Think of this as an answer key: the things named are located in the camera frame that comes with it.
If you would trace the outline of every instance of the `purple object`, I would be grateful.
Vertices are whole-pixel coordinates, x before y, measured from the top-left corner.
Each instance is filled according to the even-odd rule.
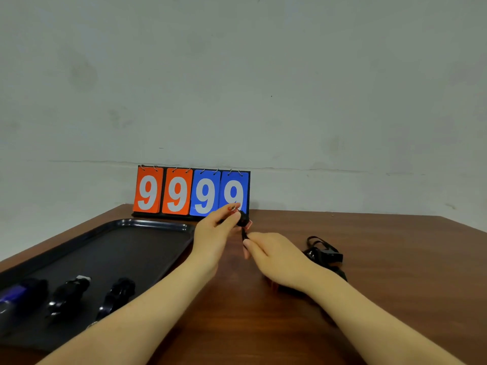
[[[22,286],[14,286],[10,288],[6,294],[0,297],[0,302],[15,302],[18,300],[22,294],[27,290],[27,288]]]

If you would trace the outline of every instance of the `wooden table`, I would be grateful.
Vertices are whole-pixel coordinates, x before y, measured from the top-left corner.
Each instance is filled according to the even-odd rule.
[[[0,271],[107,221],[121,205],[0,262]],[[344,254],[349,282],[467,364],[487,358],[487,233],[438,216],[252,210],[253,231],[279,232],[301,249],[310,235]],[[45,354],[0,348],[1,363],[33,364]],[[317,306],[279,291],[241,241],[228,242],[203,289],[150,364],[363,363]]]

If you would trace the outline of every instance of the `scoreboard stand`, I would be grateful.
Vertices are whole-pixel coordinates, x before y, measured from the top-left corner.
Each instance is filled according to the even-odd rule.
[[[248,214],[249,171],[139,165],[132,215],[200,221],[232,202]]]

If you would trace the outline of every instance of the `tray rim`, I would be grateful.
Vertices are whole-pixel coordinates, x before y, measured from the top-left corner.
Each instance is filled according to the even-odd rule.
[[[31,258],[28,258],[14,266],[11,266],[3,271],[0,271],[0,290],[11,287],[22,277],[27,276],[34,271],[41,269],[42,267],[64,257],[70,252],[81,248],[85,245],[90,238],[101,235],[118,228],[126,227],[137,227],[137,228],[154,228],[161,230],[172,230],[177,232],[189,233],[189,239],[184,243],[183,253],[188,248],[188,246],[193,241],[193,233],[196,226],[186,223],[173,223],[167,221],[152,221],[138,218],[122,218],[115,219],[112,221],[107,221],[101,225],[98,225],[87,232],[75,236],[74,238],[68,239],[63,243],[53,246],[52,248],[43,251]],[[176,256],[173,261],[171,261],[169,268],[166,271],[161,272],[161,276],[154,282],[161,280],[165,274],[171,269],[177,259],[180,257]]]

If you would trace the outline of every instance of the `number card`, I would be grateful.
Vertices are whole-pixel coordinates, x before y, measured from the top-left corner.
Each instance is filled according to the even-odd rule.
[[[164,168],[139,166],[133,211],[159,213]]]
[[[220,177],[220,171],[194,170],[190,215],[207,216],[218,208]]]
[[[193,169],[168,168],[162,201],[165,214],[188,215]]]
[[[220,202],[218,207],[225,206],[228,203],[240,202],[239,210],[248,214],[248,196],[249,196],[249,173],[238,171],[222,172],[222,181],[220,182]]]

